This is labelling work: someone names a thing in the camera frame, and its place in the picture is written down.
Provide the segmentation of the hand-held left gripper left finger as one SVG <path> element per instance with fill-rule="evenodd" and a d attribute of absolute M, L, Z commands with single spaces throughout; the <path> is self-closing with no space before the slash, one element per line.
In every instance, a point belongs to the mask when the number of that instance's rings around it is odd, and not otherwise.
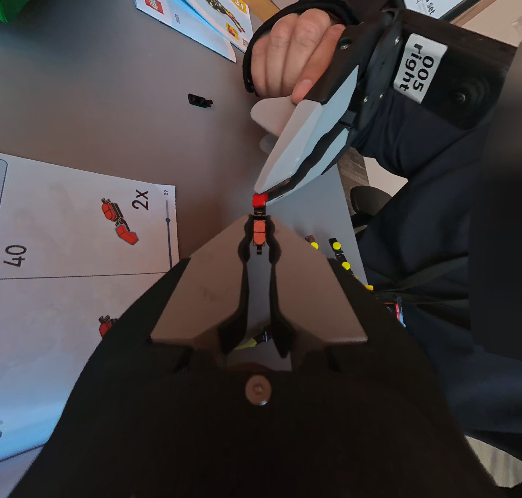
<path fill-rule="evenodd" d="M 243 215 L 192 254 L 152 342 L 229 354 L 246 332 L 249 258 L 250 217 Z"/>

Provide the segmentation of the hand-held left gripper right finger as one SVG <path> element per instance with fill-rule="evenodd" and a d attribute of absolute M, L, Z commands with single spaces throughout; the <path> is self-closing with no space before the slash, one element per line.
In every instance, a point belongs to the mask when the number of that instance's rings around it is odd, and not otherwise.
<path fill-rule="evenodd" d="M 367 342 L 327 257 L 272 216 L 267 245 L 271 331 L 282 358 Z"/>

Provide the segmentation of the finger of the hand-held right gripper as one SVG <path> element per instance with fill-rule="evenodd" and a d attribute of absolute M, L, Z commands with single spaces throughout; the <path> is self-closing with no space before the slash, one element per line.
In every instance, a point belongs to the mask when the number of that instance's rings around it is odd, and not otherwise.
<path fill-rule="evenodd" d="M 320 138 L 330 132 L 348 109 L 356 88 L 359 66 L 326 104 L 304 99 L 297 104 L 265 163 L 254 191 L 262 194 L 298 171 Z"/>
<path fill-rule="evenodd" d="M 302 188 L 327 171 L 347 144 L 351 135 L 351 127 L 334 125 L 328 133 L 320 137 L 318 142 L 287 180 L 265 192 L 266 202 L 285 197 Z"/>

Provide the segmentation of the red and black lego limb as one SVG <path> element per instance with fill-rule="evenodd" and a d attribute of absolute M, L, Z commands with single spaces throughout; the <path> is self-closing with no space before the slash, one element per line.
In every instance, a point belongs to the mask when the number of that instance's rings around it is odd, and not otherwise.
<path fill-rule="evenodd" d="M 254 194 L 252 197 L 253 245 L 257 255 L 262 254 L 266 245 L 266 203 L 268 201 L 269 193 Z"/>

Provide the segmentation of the red yellow black lego model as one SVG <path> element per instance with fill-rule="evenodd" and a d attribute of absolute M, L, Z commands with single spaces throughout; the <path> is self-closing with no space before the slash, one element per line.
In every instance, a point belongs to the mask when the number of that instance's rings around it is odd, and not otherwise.
<path fill-rule="evenodd" d="M 373 285 L 368 285 L 368 284 L 362 283 L 358 279 L 357 275 L 354 274 L 353 269 L 351 267 L 351 264 L 346 259 L 344 251 L 343 251 L 342 246 L 341 246 L 341 243 L 335 237 L 334 238 L 330 238 L 328 242 L 329 242 L 331 250 L 334 253 L 336 261 L 339 262 L 339 264 L 343 267 L 343 269 L 346 270 L 352 277 L 357 279 L 359 281 L 359 283 L 362 284 L 363 286 L 365 286 L 365 288 L 367 290 L 372 292 L 374 294 L 374 296 L 380 302 L 382 302 L 382 304 L 388 309 L 388 311 L 395 316 L 395 318 L 401 323 L 401 325 L 403 327 L 405 327 L 405 324 L 404 324 L 404 321 L 403 321 L 403 311 L 402 311 L 402 299 L 401 299 L 401 297 L 400 296 L 395 296 L 395 297 L 392 297 L 392 299 L 390 301 L 385 300 L 384 296 L 379 295 L 377 293 L 377 291 L 375 291 Z"/>

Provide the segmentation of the open lego instruction booklet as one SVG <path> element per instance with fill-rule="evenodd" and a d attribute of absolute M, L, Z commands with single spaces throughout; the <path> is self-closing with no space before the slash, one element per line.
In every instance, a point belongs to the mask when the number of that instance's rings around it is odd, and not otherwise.
<path fill-rule="evenodd" d="M 1 460 L 48 440 L 103 334 L 178 262 L 175 194 L 1 153 Z"/>

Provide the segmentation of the person's right hand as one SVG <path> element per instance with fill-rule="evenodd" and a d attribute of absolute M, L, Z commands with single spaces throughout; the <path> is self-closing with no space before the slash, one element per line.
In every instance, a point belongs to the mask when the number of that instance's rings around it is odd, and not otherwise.
<path fill-rule="evenodd" d="M 279 19 L 253 45 L 251 77 L 257 96 L 301 102 L 328 68 L 344 30 L 318 9 Z"/>

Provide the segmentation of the black office chair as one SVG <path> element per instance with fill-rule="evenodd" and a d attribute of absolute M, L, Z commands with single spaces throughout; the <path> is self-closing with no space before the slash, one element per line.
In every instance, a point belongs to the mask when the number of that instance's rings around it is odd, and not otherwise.
<path fill-rule="evenodd" d="M 353 229 L 364 227 L 392 199 L 383 190 L 372 186 L 355 186 L 350 191 L 350 201 L 354 214 L 351 215 Z"/>

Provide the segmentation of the person's dark clothing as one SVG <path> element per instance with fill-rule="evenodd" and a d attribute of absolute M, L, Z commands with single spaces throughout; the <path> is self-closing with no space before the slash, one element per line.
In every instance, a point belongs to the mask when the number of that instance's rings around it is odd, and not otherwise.
<path fill-rule="evenodd" d="M 512 184 L 479 186 L 488 123 L 462 130 L 388 90 L 356 138 L 407 183 L 359 240 L 367 279 L 402 292 L 406 331 L 464 432 L 521 456 L 521 251 Z"/>

